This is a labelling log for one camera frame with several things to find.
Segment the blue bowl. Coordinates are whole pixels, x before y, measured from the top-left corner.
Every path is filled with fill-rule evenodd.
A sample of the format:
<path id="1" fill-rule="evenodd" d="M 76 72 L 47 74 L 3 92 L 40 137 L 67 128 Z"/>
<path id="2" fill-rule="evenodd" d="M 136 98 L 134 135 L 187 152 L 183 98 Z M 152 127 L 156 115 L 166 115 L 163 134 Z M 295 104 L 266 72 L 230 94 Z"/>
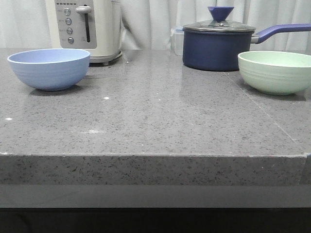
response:
<path id="1" fill-rule="evenodd" d="M 12 71 L 24 84 L 45 91 L 70 88 L 88 71 L 90 52 L 80 49 L 40 49 L 7 58 Z"/>

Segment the green bowl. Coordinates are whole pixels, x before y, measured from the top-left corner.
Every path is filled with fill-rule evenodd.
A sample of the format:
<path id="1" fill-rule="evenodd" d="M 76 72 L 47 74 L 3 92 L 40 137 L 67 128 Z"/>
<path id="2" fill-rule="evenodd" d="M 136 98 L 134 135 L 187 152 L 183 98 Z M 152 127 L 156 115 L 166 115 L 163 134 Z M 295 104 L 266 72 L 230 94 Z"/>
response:
<path id="1" fill-rule="evenodd" d="M 271 95 L 289 95 L 311 86 L 311 57 L 284 51 L 247 51 L 238 55 L 243 80 Z"/>

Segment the clear plastic container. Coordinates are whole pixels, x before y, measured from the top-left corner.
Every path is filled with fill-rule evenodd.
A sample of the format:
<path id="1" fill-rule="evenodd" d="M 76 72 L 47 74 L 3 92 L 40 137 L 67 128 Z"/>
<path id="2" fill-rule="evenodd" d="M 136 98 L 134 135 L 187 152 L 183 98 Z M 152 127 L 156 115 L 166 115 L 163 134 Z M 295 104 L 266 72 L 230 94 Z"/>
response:
<path id="1" fill-rule="evenodd" d="M 183 55 L 184 31 L 182 27 L 171 28 L 172 50 L 177 56 Z"/>

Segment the dark blue saucepan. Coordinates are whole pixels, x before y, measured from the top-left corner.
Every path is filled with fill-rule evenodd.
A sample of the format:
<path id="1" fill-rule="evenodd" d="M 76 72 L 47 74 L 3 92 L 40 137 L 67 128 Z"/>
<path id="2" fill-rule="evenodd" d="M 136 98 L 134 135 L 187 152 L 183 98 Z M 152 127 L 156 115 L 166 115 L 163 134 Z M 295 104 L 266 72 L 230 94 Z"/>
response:
<path id="1" fill-rule="evenodd" d="M 184 65 L 207 71 L 237 71 L 238 54 L 250 50 L 251 44 L 259 44 L 276 33 L 307 32 L 309 23 L 281 24 L 260 32 L 208 32 L 184 31 Z"/>

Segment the white curtain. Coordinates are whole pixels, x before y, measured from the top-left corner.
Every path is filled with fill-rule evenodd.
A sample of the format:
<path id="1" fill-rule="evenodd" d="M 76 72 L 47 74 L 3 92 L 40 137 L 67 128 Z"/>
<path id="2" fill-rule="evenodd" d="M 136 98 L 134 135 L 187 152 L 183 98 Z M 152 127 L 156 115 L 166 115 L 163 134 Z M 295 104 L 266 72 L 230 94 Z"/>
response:
<path id="1" fill-rule="evenodd" d="M 210 6 L 232 6 L 230 19 L 253 26 L 257 31 L 277 24 L 311 20 L 308 0 L 123 0 L 122 48 L 169 50 L 171 29 L 210 19 Z M 49 48 L 45 2 L 1 1 L 0 45 L 3 48 Z"/>

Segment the cream toaster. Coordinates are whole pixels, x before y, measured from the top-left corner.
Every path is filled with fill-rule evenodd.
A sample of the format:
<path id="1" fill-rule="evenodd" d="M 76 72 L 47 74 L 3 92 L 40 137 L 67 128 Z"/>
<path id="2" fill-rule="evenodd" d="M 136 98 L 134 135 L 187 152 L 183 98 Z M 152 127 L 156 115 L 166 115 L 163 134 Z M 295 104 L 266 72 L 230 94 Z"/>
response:
<path id="1" fill-rule="evenodd" d="M 109 65 L 122 55 L 118 0 L 47 0 L 53 48 L 83 49 L 90 63 Z"/>

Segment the glass pot lid blue knob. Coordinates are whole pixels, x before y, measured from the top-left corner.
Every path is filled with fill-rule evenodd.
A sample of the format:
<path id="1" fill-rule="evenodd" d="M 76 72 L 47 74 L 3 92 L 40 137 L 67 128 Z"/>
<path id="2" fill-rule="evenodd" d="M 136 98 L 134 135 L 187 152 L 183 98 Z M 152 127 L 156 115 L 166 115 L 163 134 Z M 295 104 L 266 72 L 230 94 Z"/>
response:
<path id="1" fill-rule="evenodd" d="M 211 20 L 196 22 L 183 26 L 183 30 L 195 32 L 211 32 L 211 33 L 244 33 L 254 32 L 255 27 L 247 24 L 227 20 L 233 6 L 209 6 L 208 10 L 212 16 Z"/>

